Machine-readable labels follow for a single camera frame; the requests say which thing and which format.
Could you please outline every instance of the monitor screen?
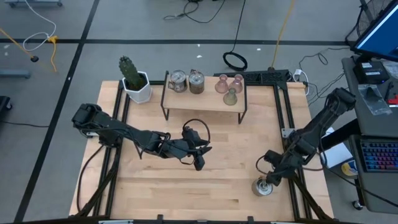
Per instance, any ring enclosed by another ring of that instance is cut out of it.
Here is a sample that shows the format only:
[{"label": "monitor screen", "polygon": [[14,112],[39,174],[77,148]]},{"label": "monitor screen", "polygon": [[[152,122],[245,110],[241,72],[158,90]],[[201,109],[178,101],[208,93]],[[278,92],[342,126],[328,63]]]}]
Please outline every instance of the monitor screen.
[{"label": "monitor screen", "polygon": [[398,1],[392,1],[355,43],[353,50],[372,57],[398,61]]}]

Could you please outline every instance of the wooden table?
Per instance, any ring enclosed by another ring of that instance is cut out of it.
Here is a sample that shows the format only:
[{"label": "wooden table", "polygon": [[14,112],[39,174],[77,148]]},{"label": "wooden table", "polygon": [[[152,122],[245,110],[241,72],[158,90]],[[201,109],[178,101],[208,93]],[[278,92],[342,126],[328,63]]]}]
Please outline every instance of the wooden table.
[{"label": "wooden table", "polygon": [[[103,82],[99,93],[98,104],[108,114],[113,112],[117,86],[115,81]],[[203,170],[196,171],[193,166],[183,165],[176,159],[144,154],[143,160],[139,160],[133,143],[125,140],[111,218],[154,220],[158,214],[163,214],[165,220],[245,221],[248,216],[253,216],[255,221],[294,220],[287,180],[283,179],[266,197],[257,197],[251,191],[252,182],[260,174],[254,165],[257,158],[268,149],[283,151],[272,87],[248,86],[248,111],[241,124],[236,122],[233,113],[216,111],[174,110],[166,121],[160,107],[162,85],[152,87],[150,102],[141,105],[130,103],[127,124],[138,129],[170,132],[172,139],[177,139],[181,138],[184,122],[200,118],[209,126],[213,149],[204,156],[206,164]],[[288,88],[295,126],[302,128],[311,120],[304,86],[288,83]],[[190,126],[206,138],[201,124],[191,123]],[[97,138],[88,140],[83,164],[98,147]],[[98,186],[103,156],[104,150],[86,168],[82,179],[81,205],[88,201]],[[265,162],[261,162],[259,167],[263,171],[271,169],[271,165]],[[321,167],[319,159],[314,158],[308,167]],[[323,172],[304,173],[308,191],[319,206],[333,217]],[[297,188],[296,192],[300,216],[305,217]],[[104,213],[105,201],[100,214]],[[76,212],[75,193],[70,214]]]}]

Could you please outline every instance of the wooden shelf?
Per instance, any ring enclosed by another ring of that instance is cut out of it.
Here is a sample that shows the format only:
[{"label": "wooden shelf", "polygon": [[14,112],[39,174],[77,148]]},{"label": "wooden shelf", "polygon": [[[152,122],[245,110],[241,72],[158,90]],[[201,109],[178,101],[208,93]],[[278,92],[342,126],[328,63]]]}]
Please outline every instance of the wooden shelf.
[{"label": "wooden shelf", "polygon": [[[189,90],[187,76],[187,90],[183,93],[176,93],[174,90],[167,87],[170,81],[170,75],[166,72],[162,101],[160,102],[165,118],[168,119],[170,109],[243,113],[244,116],[248,109],[246,101],[246,85],[244,80],[242,81],[244,89],[241,93],[236,94],[238,102],[233,106],[226,105],[223,101],[225,94],[218,93],[215,90],[215,85],[219,80],[219,77],[205,77],[205,90],[203,93],[193,94]],[[228,78],[227,82],[231,83],[233,80],[234,78]],[[240,118],[239,115],[239,123],[243,119],[243,116]]]}]

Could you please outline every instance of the small vase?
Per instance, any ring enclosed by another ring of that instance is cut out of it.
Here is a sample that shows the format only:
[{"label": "small vase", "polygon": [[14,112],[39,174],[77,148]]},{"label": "small vase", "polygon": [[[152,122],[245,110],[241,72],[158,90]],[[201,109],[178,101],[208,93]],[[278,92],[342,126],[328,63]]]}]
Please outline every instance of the small vase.
[{"label": "small vase", "polygon": [[235,79],[231,84],[229,84],[229,88],[234,88],[236,93],[242,92],[243,85],[242,85],[243,76],[240,74],[235,75]]},{"label": "small vase", "polygon": [[226,105],[235,105],[236,102],[238,101],[238,98],[236,97],[236,90],[234,88],[230,88],[228,92],[224,95],[224,103]]},{"label": "small vase", "polygon": [[218,93],[226,93],[229,89],[228,83],[226,82],[228,77],[225,74],[220,75],[220,80],[216,84],[215,88]]}]

